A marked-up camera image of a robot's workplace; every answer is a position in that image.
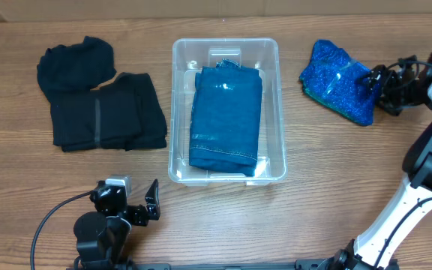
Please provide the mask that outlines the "sparkly blue garment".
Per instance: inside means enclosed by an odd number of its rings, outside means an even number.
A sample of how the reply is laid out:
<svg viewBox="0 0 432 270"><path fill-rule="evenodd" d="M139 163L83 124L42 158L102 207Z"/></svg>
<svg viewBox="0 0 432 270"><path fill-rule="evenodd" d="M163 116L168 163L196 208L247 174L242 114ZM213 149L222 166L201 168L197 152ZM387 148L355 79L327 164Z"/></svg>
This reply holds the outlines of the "sparkly blue garment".
<svg viewBox="0 0 432 270"><path fill-rule="evenodd" d="M299 80L307 96L357 125L368 126L381 94L379 83L368 85L370 72L330 40L318 40Z"/></svg>

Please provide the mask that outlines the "black pants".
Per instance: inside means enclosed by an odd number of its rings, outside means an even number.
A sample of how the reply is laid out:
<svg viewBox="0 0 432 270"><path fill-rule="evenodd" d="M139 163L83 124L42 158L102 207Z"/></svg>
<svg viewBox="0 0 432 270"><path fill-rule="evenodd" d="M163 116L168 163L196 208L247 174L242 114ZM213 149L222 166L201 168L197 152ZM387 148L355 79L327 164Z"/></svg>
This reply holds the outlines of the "black pants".
<svg viewBox="0 0 432 270"><path fill-rule="evenodd" d="M147 73L120 73L98 90L64 94L50 112L53 144L63 152L167 147L166 118Z"/></svg>

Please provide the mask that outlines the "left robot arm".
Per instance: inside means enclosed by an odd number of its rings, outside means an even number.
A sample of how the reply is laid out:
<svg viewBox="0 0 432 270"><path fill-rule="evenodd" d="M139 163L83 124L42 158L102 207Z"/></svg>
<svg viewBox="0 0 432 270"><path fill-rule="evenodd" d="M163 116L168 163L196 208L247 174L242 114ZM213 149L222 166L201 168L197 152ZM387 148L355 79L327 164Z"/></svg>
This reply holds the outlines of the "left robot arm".
<svg viewBox="0 0 432 270"><path fill-rule="evenodd" d="M158 180L145 195L145 205L130 205L131 178L117 175L99 181L89 192L95 210L78 218L73 227L79 256L75 269L135 269L122 251L133 227L145 227L161 216Z"/></svg>

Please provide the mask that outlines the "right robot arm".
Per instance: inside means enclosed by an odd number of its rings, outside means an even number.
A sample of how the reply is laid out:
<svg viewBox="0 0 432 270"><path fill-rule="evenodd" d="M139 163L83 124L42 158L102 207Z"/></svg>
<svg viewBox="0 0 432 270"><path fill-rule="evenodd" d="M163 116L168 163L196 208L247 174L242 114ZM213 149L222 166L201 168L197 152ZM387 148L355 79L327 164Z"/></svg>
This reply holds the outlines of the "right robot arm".
<svg viewBox="0 0 432 270"><path fill-rule="evenodd" d="M424 104L432 110L432 53L427 61L415 56L389 66L376 66L358 78L367 89L379 89L379 107L392 116L403 108ZM319 269L396 269L392 259L403 240L432 210L432 122L411 145L402 163L403 178L376 220Z"/></svg>

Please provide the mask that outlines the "blue denim jeans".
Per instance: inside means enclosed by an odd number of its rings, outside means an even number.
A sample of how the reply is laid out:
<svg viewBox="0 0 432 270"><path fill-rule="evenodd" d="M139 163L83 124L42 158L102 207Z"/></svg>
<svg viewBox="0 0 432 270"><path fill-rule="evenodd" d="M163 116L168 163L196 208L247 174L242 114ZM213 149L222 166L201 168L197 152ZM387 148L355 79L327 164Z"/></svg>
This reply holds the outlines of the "blue denim jeans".
<svg viewBox="0 0 432 270"><path fill-rule="evenodd" d="M195 76L189 164L203 170L254 176L263 82L259 71L229 59Z"/></svg>

